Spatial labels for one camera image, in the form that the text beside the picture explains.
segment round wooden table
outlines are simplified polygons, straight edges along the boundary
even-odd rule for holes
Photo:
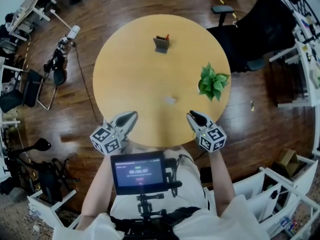
[[[155,52],[153,38],[169,34],[167,54]],[[137,111],[129,139],[146,146],[172,147],[193,140],[187,113],[197,110],[217,121],[224,111],[231,84],[220,102],[198,94],[202,66],[230,75],[218,41],[197,23],[158,14],[131,21],[102,47],[93,71],[93,91],[103,117]],[[166,98],[176,99],[169,104]]]

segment person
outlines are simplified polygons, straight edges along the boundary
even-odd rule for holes
[[[250,211],[244,195],[235,195],[235,190],[221,152],[209,153],[214,188],[216,215],[208,210],[208,201],[201,186],[200,173],[191,155],[185,150],[167,149],[166,158],[177,158],[185,154],[177,168],[176,179],[182,182],[176,197],[171,190],[164,192],[164,199],[152,199],[153,211],[166,209],[172,213],[181,207],[197,207],[190,217],[173,227],[178,239],[270,239],[260,228],[254,214]],[[98,169],[82,205],[81,219],[76,230],[56,227],[53,240],[121,240],[124,232],[117,231],[115,224],[106,213],[113,188],[113,174],[110,157],[106,155]],[[139,219],[139,202],[136,195],[120,195],[114,200],[110,216],[119,219]]]
[[[8,32],[10,32],[10,28],[11,28],[11,23],[14,20],[14,13],[8,13],[5,17],[5,28]]]

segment wooden floor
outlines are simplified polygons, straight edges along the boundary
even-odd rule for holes
[[[256,0],[223,0],[234,7],[239,19],[246,15]],[[173,14],[193,20],[205,28],[218,25],[219,18],[211,6],[220,5],[219,0],[84,0],[69,5],[69,0],[57,0],[57,13],[71,26],[79,25],[76,38],[79,61],[85,83],[94,103],[99,122],[102,116],[95,103],[92,77],[96,58],[103,44],[121,26],[146,15]],[[227,16],[226,23],[234,18]],[[52,55],[56,43],[68,30],[56,18],[42,22],[31,34],[28,52],[28,69],[43,74],[43,64]],[[19,53],[24,55],[26,44]],[[74,48],[67,61],[67,81],[58,88],[53,107],[46,111],[40,105],[19,107],[22,121],[19,129],[25,146],[38,138],[47,139],[52,148],[46,152],[31,151],[35,161],[51,158],[69,158],[68,169],[81,182],[69,207],[80,211],[84,197],[98,170],[103,156],[93,148],[89,135],[97,127],[94,114],[85,90]],[[269,68],[256,72],[234,73],[228,105],[218,120],[228,135],[222,150],[226,165],[233,180],[255,173],[260,166],[270,166],[284,148],[297,150],[298,154],[310,155],[313,143],[314,110],[311,108],[277,108],[271,99],[274,91],[268,84]],[[50,100],[52,90],[46,86],[44,101]],[[194,142],[184,145],[196,158],[200,150]],[[205,155],[197,161],[199,167],[209,166]]]

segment floor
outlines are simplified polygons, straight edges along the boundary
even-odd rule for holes
[[[103,44],[121,26],[146,15],[173,14],[188,18],[204,28],[217,26],[219,18],[211,6],[219,0],[84,0],[69,5],[69,0],[57,0],[57,13],[71,26],[79,25],[76,38],[79,63],[99,122],[103,118],[96,105],[92,77],[96,58]],[[239,19],[246,15],[256,0],[223,0],[235,9]],[[234,18],[227,16],[226,24]],[[42,22],[31,34],[26,66],[43,74],[43,65],[49,60],[57,42],[68,29],[53,16],[51,22]],[[25,55],[27,43],[19,49]],[[82,202],[98,170],[103,156],[93,148],[89,135],[97,127],[90,101],[83,83],[75,49],[68,54],[67,80],[58,88],[53,107],[46,111],[36,107],[19,107],[18,118],[22,142],[32,145],[45,138],[52,148],[46,152],[30,151],[35,161],[51,158],[69,158],[68,169],[81,182],[69,208],[80,211]],[[272,99],[275,88],[269,84],[270,70],[232,74],[232,89],[227,107],[217,124],[225,130],[228,139],[222,153],[231,178],[236,181],[254,174],[260,166],[270,166],[284,148],[299,155],[309,156],[313,143],[314,110],[312,108],[277,108]],[[52,89],[41,95],[50,101]],[[184,147],[196,158],[200,150],[194,142]],[[197,162],[209,166],[205,155]]]
[[[51,240],[53,229],[43,223],[36,213],[29,211],[29,201],[21,188],[14,188],[0,198],[1,240]],[[56,214],[67,227],[77,218],[77,214],[58,209]],[[37,225],[39,231],[33,230]]]

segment green leaves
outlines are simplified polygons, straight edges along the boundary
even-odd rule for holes
[[[221,92],[224,87],[228,85],[227,80],[229,77],[230,75],[228,74],[216,74],[210,63],[208,63],[207,66],[202,67],[201,80],[198,84],[200,90],[199,94],[206,95],[210,101],[212,101],[214,97],[220,101]]]
[[[216,99],[218,100],[218,102],[220,101],[220,97],[221,97],[221,91],[219,90],[213,90],[213,94],[216,97]]]
[[[224,89],[224,87],[222,86],[222,83],[217,80],[214,85],[213,85],[214,89],[218,90],[218,91],[222,91]]]

